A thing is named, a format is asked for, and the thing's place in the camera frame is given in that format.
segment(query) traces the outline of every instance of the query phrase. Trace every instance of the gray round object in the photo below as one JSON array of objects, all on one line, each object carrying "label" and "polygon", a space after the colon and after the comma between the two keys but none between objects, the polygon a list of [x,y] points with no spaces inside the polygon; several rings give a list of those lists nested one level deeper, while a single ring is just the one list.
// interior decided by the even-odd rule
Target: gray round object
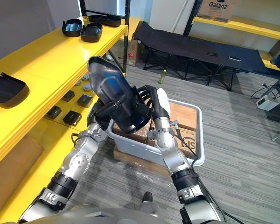
[{"label": "gray round object", "polygon": [[75,85],[81,85],[82,81],[79,79]]},{"label": "gray round object", "polygon": [[82,80],[83,80],[83,81],[89,80],[89,75],[88,75],[88,73],[86,73],[85,75],[83,75]]},{"label": "gray round object", "polygon": [[85,86],[83,86],[83,90],[85,92],[89,92],[90,90],[92,90],[92,87],[91,87],[90,83],[88,83]]}]

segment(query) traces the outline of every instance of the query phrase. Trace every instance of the small black box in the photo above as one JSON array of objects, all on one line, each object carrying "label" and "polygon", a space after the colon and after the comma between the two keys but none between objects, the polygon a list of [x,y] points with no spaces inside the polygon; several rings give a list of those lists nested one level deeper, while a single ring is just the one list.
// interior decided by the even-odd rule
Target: small black box
[{"label": "small black box", "polygon": [[88,108],[90,106],[91,99],[92,97],[83,94],[78,100],[78,105]]},{"label": "small black box", "polygon": [[63,118],[65,124],[76,126],[79,121],[81,120],[82,115],[75,111],[70,111],[68,114]]},{"label": "small black box", "polygon": [[55,119],[61,113],[61,108],[59,106],[53,106],[46,114],[46,118]]},{"label": "small black box", "polygon": [[69,90],[61,99],[66,102],[69,102],[71,99],[73,99],[74,96],[75,96],[74,91]]}]

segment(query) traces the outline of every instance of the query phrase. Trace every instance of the robot forearm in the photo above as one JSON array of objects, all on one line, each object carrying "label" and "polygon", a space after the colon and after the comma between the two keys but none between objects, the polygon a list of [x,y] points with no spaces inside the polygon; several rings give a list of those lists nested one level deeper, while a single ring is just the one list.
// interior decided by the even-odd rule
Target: robot forearm
[{"label": "robot forearm", "polygon": [[19,223],[51,216],[62,210],[73,194],[80,177],[87,171],[98,143],[106,138],[99,124],[91,123],[78,135],[74,150],[63,160],[63,165],[26,209]]},{"label": "robot forearm", "polygon": [[175,134],[168,117],[154,120],[155,131],[152,136],[163,155],[164,163],[177,190],[177,197],[184,207],[180,210],[184,223],[202,223],[220,220],[208,194],[201,186],[198,175],[191,169],[187,158],[177,147]]}]

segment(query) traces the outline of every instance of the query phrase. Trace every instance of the cardboard box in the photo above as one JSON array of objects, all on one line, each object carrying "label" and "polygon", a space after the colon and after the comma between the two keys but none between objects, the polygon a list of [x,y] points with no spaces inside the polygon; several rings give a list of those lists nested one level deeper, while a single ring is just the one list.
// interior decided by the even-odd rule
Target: cardboard box
[{"label": "cardboard box", "polygon": [[178,120],[179,127],[195,131],[197,128],[197,111],[187,106],[170,103],[170,120]]},{"label": "cardboard box", "polygon": [[116,160],[125,161],[130,165],[137,166],[137,167],[140,167],[140,168],[143,168],[148,171],[158,173],[158,174],[161,174],[164,176],[169,176],[169,173],[164,166],[161,166],[154,162],[150,162],[150,161],[141,159],[139,157],[130,155],[128,153],[123,153],[123,152],[119,151],[116,146],[113,150],[113,156],[114,156],[114,159],[116,159]]},{"label": "cardboard box", "polygon": [[140,130],[136,131],[133,134],[125,134],[125,133],[123,133],[121,131],[121,129],[118,127],[118,125],[114,124],[113,132],[115,134],[120,135],[120,136],[124,136],[124,137],[126,137],[128,139],[133,139],[135,141],[145,143],[146,138],[147,138],[147,132],[149,131],[149,128],[150,128],[150,123],[151,123],[151,120],[144,127],[142,127]]},{"label": "cardboard box", "polygon": [[274,57],[280,51],[280,40],[270,49],[270,55]]},{"label": "cardboard box", "polygon": [[[196,153],[196,132],[192,130],[188,130],[185,128],[180,128],[182,138],[184,139],[185,143]],[[180,141],[177,137],[175,137],[178,148],[182,150],[182,152],[185,154],[187,158],[193,158],[193,153]],[[147,139],[146,144],[150,146],[155,146],[155,140],[153,139]]]},{"label": "cardboard box", "polygon": [[0,162],[0,210],[14,193],[43,148],[25,136]]},{"label": "cardboard box", "polygon": [[[111,48],[111,52],[116,57],[119,63],[123,63],[123,41],[117,41]],[[127,61],[126,64],[136,66],[140,54],[144,49],[143,44],[138,43],[137,40],[131,40],[127,46]]]},{"label": "cardboard box", "polygon": [[206,19],[228,22],[239,0],[203,0],[198,16]]}]

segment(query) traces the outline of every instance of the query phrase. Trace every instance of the yellow shelf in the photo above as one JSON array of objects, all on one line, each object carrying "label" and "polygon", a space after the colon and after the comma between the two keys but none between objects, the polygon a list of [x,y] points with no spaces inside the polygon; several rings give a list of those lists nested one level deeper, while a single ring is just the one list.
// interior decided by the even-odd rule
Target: yellow shelf
[{"label": "yellow shelf", "polygon": [[274,65],[270,62],[270,60],[272,59],[272,56],[270,55],[270,53],[259,50],[259,54],[260,54],[260,57],[261,57],[263,63],[265,64],[265,66],[267,68],[280,71],[280,68],[278,68],[276,65]]},{"label": "yellow shelf", "polygon": [[220,22],[215,20],[204,19],[201,17],[194,17],[192,24],[195,22],[202,22],[211,25],[237,29],[253,34],[258,34],[262,36],[268,36],[274,39],[280,40],[280,26],[260,22],[256,20],[251,20],[239,16],[232,16],[229,22]]},{"label": "yellow shelf", "polygon": [[44,151],[0,211],[0,224],[17,222],[42,188],[48,185],[65,156],[73,148],[70,138],[72,133],[76,133],[76,130],[46,118],[41,119],[28,132]]},{"label": "yellow shelf", "polygon": [[0,73],[27,83],[30,94],[19,105],[0,108],[0,161],[87,71],[91,56],[102,56],[127,31],[103,26],[99,42],[66,37],[61,29],[33,41],[0,60]]},{"label": "yellow shelf", "polygon": [[[136,31],[136,28],[140,22],[141,18],[140,17],[130,17],[130,21],[129,21],[129,37],[128,40],[131,41],[134,32]],[[121,20],[121,24],[124,25],[125,24],[125,20]]]},{"label": "yellow shelf", "polygon": [[[83,86],[86,85],[87,83],[89,83],[89,81],[82,81],[81,85],[74,86],[73,88],[71,88],[71,90],[74,91],[75,96],[69,102],[66,102],[64,100],[59,100],[56,103],[56,106],[59,106],[61,108],[62,112],[54,119],[54,121],[61,125],[68,126],[72,129],[75,129],[76,133],[79,133],[87,128],[86,120],[87,120],[88,113],[91,109],[91,106],[89,108],[79,106],[77,101],[83,94],[93,97],[91,99],[92,103],[94,103],[98,100],[98,96],[94,93],[94,91],[91,90],[90,92],[85,92],[83,90]],[[64,116],[71,110],[78,112],[82,115],[81,120],[79,121],[79,123],[76,126],[68,125],[68,124],[64,123],[64,121],[63,121]]]},{"label": "yellow shelf", "polygon": [[[203,39],[203,40],[206,40],[206,41],[217,42],[217,43],[231,44],[231,43],[223,42],[223,41],[220,41],[220,40],[213,40],[211,38],[205,38],[205,37],[199,37],[199,36],[192,36],[192,37],[196,37],[196,38]],[[270,55],[270,53],[265,52],[265,51],[261,51],[261,50],[258,50],[258,51],[259,51],[260,57],[261,57],[264,65],[267,68],[280,71],[280,69],[276,65],[274,65],[270,62],[270,60],[272,59],[272,56]]]}]

